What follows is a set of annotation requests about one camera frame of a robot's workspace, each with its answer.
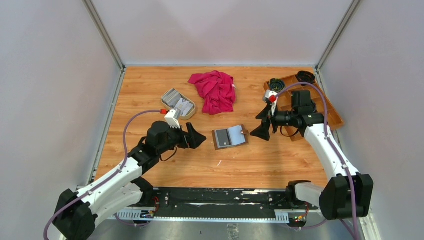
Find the brown leather card holder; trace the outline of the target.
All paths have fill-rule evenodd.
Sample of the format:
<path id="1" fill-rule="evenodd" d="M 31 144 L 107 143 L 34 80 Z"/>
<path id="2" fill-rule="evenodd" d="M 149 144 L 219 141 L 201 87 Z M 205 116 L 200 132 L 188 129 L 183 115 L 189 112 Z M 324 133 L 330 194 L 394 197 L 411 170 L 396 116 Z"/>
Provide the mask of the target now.
<path id="1" fill-rule="evenodd" d="M 223 128 L 223 129 L 228 129 L 230 141 L 231 141 L 231 146 L 229 146 L 227 148 L 218 149 L 216 142 L 215 142 L 215 133 L 214 133 L 215 130 L 212 130 L 211 133 L 212 133 L 212 139 L 213 139 L 215 150 L 223 150 L 223 149 L 228 149 L 228 148 L 239 147 L 239 146 L 246 145 L 246 144 L 249 143 L 248 135 L 250 133 L 245 128 L 245 126 L 243 124 L 236 125 L 236 126 L 233 126 L 233 127 Z"/>

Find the black credit card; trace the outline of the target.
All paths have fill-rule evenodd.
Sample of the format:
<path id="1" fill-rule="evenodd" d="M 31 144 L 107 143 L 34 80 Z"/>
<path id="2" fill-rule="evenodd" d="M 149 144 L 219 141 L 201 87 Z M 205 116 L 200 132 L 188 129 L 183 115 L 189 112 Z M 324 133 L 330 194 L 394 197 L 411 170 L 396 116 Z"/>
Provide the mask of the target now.
<path id="1" fill-rule="evenodd" d="M 228 129 L 215 130 L 214 140 L 218 149 L 224 149 L 231 146 L 231 138 Z"/>

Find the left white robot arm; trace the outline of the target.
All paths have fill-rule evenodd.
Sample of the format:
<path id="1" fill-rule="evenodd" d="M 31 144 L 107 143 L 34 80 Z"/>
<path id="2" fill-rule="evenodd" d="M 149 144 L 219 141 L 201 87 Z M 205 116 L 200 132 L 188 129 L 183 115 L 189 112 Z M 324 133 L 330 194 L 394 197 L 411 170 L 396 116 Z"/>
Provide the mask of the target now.
<path id="1" fill-rule="evenodd" d="M 68 240 L 87 240 L 95 229 L 121 209 L 139 204 L 149 206 L 153 193 L 142 175 L 158 164 L 162 154 L 180 149 L 196 149 L 206 141 L 191 123 L 187 130 L 156 121 L 136 147 L 111 171 L 77 190 L 63 191 L 50 221 Z"/>

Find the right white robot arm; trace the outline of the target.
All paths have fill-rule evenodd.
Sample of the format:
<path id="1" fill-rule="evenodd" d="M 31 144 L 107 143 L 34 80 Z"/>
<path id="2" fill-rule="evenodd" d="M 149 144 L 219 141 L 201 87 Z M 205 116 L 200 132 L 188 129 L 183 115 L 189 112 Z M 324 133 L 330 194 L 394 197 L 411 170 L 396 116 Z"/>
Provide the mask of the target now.
<path id="1" fill-rule="evenodd" d="M 318 207 L 326 220 L 367 217 L 370 210 L 374 181 L 361 174 L 336 144 L 326 116 L 319 113 L 308 90 L 293 91 L 291 110 L 277 109 L 277 93 L 267 90 L 263 100 L 266 107 L 256 116 L 259 127 L 250 134 L 270 140 L 280 127 L 294 127 L 306 139 L 320 160 L 328 183 L 325 187 L 309 180 L 291 181 L 286 187 L 285 201 L 292 209 L 304 203 Z"/>

